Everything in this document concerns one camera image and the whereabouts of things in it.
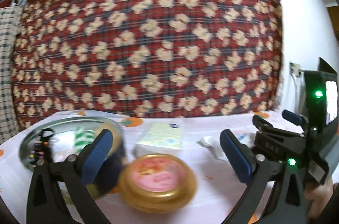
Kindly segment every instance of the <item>blue rubber pad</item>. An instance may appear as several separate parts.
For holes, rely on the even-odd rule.
[[[112,148],[112,132],[108,129],[103,129],[101,133],[104,133],[103,137],[96,144],[95,148],[88,155],[87,159],[82,165],[80,178],[82,185],[87,185],[94,181],[94,178],[104,163],[107,154]]]
[[[295,124],[296,126],[302,125],[302,117],[300,115],[294,114],[293,112],[290,112],[286,109],[282,112],[281,115],[285,120],[289,121],[292,124]]]
[[[220,145],[225,152],[233,170],[235,171],[241,183],[250,185],[252,183],[252,166],[247,161],[241,150],[237,147],[234,141],[238,141],[234,136],[232,139],[226,130],[220,134]]]

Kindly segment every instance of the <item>round gold container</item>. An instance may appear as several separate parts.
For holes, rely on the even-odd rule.
[[[180,174],[177,175],[176,183],[169,186],[169,188],[171,188],[170,190],[146,190],[145,187],[140,187],[140,185],[137,184],[137,180],[135,179],[136,173],[141,177],[143,177],[143,175],[145,175],[144,177],[149,175],[149,173],[138,173],[137,168],[140,169],[140,166],[143,166],[143,164],[145,166],[145,162],[149,162],[150,160],[172,162],[172,166],[175,164],[177,174]],[[167,170],[161,170],[161,172],[162,174],[160,175],[162,175],[162,179],[169,179],[166,178],[166,173],[169,173]],[[150,183],[158,183],[158,180],[154,183],[154,179],[158,178],[153,177]],[[147,213],[170,213],[178,210],[192,199],[197,188],[197,182],[191,169],[179,158],[167,154],[151,154],[137,158],[121,172],[118,185],[120,195],[126,203],[137,210]]]

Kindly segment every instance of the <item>pink label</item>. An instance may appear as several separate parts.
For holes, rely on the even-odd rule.
[[[165,192],[179,186],[184,169],[170,159],[147,158],[135,166],[131,175],[139,188],[153,192]]]

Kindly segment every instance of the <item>blue gripper pad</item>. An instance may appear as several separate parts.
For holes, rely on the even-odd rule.
[[[81,167],[82,185],[90,184],[94,181],[97,173],[99,172],[102,164],[104,163],[107,154],[112,148],[113,134],[108,129],[103,129],[98,139],[90,145],[93,145],[93,150],[89,153],[88,157],[84,161]]]
[[[221,132],[220,145],[239,181],[249,186],[256,167],[252,151],[246,145],[241,144],[229,129]]]
[[[289,121],[292,124],[295,124],[296,126],[302,125],[302,117],[300,115],[294,114],[293,112],[290,112],[286,109],[282,112],[281,115],[285,120]]]

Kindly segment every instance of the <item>screw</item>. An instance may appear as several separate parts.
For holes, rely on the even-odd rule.
[[[42,166],[44,163],[45,163],[45,160],[39,159],[38,162],[37,162],[37,165]]]
[[[257,160],[260,161],[260,162],[262,162],[262,161],[265,160],[265,156],[263,156],[262,154],[257,154],[257,155],[256,155],[256,158],[257,158]]]
[[[75,154],[72,154],[67,157],[67,161],[69,162],[74,162],[75,160],[77,160],[77,156]]]

